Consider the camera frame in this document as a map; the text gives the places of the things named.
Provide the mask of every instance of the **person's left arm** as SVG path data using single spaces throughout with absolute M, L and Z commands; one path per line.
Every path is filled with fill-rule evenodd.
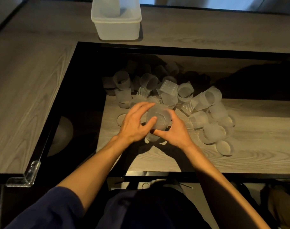
M 148 102 L 134 105 L 125 116 L 119 134 L 57 186 L 72 190 L 87 210 L 117 158 L 132 142 L 144 138 L 155 125 L 156 117 L 151 118 L 144 126 L 140 122 L 142 115 L 154 105 Z

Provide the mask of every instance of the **human arm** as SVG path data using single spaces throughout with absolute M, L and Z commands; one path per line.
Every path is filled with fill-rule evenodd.
M 170 130 L 166 132 L 154 130 L 153 134 L 179 147 L 188 157 L 219 228 L 270 228 L 192 141 L 185 123 L 173 110 L 170 110 L 170 113 L 172 116 Z
M 125 116 L 119 134 L 112 137 L 104 148 L 57 186 L 66 187 L 73 191 L 87 210 L 117 158 L 132 142 L 144 138 L 156 123 L 156 117 L 151 118 L 144 126 L 140 123 L 142 115 L 154 105 L 154 103 L 148 102 L 134 105 Z

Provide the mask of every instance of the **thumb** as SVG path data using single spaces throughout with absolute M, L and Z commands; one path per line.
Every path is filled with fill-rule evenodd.
M 148 133 L 151 128 L 156 124 L 157 122 L 157 117 L 152 117 L 144 126 L 143 129 L 144 131 L 146 131 L 146 133 Z
M 162 137 L 163 139 L 166 140 L 165 137 L 166 137 L 167 132 L 165 132 L 165 131 L 158 130 L 158 129 L 153 129 L 153 130 L 151 131 L 151 133 L 154 134 L 154 135 L 156 135 L 156 136 Z

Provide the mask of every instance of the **person's left hand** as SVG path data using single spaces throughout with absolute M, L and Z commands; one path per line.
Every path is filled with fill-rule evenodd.
M 135 104 L 123 120 L 118 134 L 119 138 L 127 139 L 130 144 L 144 138 L 157 122 L 157 117 L 152 117 L 144 126 L 141 125 L 141 117 L 154 105 L 155 103 L 148 102 Z

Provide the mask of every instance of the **person's right arm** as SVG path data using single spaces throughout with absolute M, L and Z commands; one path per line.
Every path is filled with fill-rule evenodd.
M 170 113 L 172 115 L 170 130 L 166 132 L 154 130 L 153 134 L 179 147 L 189 158 L 219 228 L 270 228 L 192 141 L 185 123 L 175 111 L 170 110 Z

